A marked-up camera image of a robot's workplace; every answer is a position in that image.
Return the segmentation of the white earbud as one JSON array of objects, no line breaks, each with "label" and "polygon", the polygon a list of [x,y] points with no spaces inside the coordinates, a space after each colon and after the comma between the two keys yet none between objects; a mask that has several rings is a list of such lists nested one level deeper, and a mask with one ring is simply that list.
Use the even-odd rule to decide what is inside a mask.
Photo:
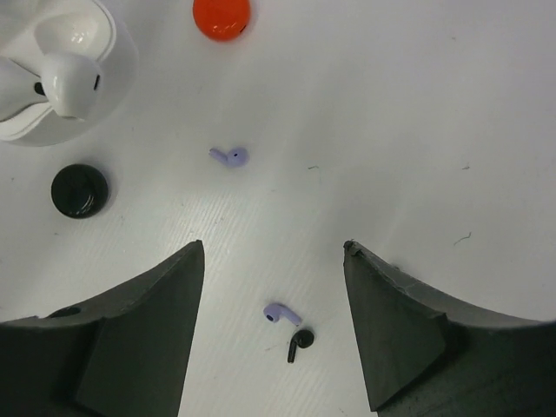
[{"label": "white earbud", "polygon": [[83,122],[99,101],[103,78],[97,61],[72,52],[47,54],[40,69],[40,83],[54,112]]}]

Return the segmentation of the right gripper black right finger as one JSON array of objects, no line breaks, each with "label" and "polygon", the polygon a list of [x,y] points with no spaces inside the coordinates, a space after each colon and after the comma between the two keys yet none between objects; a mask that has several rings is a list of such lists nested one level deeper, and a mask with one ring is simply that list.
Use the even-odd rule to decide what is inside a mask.
[{"label": "right gripper black right finger", "polygon": [[480,308],[344,245],[370,409],[380,416],[552,416],[555,325]]}]

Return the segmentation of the red charging case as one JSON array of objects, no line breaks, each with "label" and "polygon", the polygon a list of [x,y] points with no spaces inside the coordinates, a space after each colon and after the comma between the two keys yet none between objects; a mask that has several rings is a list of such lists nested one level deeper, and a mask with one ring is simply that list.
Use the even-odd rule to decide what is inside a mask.
[{"label": "red charging case", "polygon": [[192,16],[199,31],[217,42],[233,41],[248,27],[249,0],[195,0]]}]

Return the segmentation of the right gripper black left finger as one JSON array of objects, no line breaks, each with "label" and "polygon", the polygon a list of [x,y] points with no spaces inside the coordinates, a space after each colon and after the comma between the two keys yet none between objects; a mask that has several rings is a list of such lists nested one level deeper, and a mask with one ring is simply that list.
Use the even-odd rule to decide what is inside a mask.
[{"label": "right gripper black left finger", "polygon": [[2,415],[178,415],[203,276],[195,241],[88,300],[3,322]]}]

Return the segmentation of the white charging case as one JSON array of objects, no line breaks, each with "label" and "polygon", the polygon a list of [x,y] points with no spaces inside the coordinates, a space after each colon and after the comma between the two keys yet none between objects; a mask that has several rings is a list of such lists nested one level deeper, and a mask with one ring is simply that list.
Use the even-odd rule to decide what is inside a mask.
[{"label": "white charging case", "polygon": [[1,140],[49,146],[110,115],[138,50],[117,1],[1,3]]}]

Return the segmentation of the black charging case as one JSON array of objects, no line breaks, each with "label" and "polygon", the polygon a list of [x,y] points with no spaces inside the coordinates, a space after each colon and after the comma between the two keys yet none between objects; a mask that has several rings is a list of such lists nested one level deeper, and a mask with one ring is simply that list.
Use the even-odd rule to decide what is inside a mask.
[{"label": "black charging case", "polygon": [[50,197],[62,215],[86,219],[98,214],[108,203],[109,183],[99,169],[88,164],[71,164],[55,175]]}]

